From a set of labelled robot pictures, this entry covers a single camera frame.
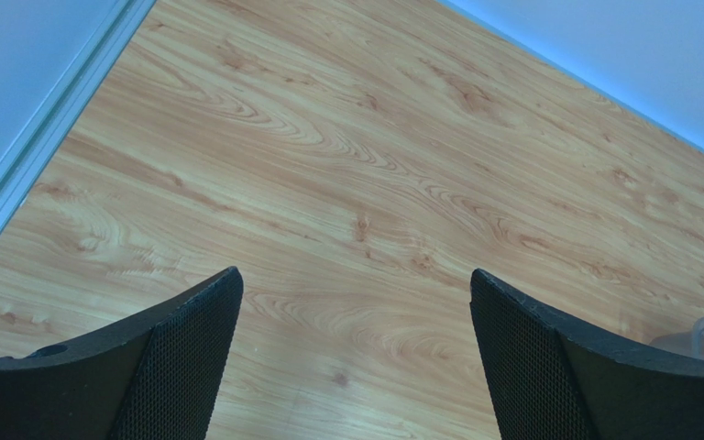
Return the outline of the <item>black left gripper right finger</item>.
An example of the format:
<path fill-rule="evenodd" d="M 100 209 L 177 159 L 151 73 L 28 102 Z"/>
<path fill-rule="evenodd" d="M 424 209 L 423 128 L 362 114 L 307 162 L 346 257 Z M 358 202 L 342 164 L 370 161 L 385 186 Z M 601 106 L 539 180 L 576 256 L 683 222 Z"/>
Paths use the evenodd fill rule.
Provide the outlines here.
<path fill-rule="evenodd" d="M 704 359 L 616 335 L 483 269 L 470 313 L 504 439 L 704 439 Z"/>

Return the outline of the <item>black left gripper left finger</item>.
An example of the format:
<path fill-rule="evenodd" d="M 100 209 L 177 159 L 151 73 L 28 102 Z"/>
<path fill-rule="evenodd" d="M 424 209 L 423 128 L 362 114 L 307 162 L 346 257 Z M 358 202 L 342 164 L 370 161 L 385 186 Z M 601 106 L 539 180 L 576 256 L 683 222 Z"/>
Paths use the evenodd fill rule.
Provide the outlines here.
<path fill-rule="evenodd" d="M 0 439 L 203 439 L 243 298 L 234 267 L 90 333 L 0 357 Z"/>

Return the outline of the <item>aluminium frame rail left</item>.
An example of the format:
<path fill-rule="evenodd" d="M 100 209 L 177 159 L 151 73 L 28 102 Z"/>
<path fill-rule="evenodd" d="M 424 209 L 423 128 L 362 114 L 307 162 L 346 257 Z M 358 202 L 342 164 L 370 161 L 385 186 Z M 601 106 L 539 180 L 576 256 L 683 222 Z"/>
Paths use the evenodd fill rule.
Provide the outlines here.
<path fill-rule="evenodd" d="M 151 8 L 0 1 L 0 234 Z"/>

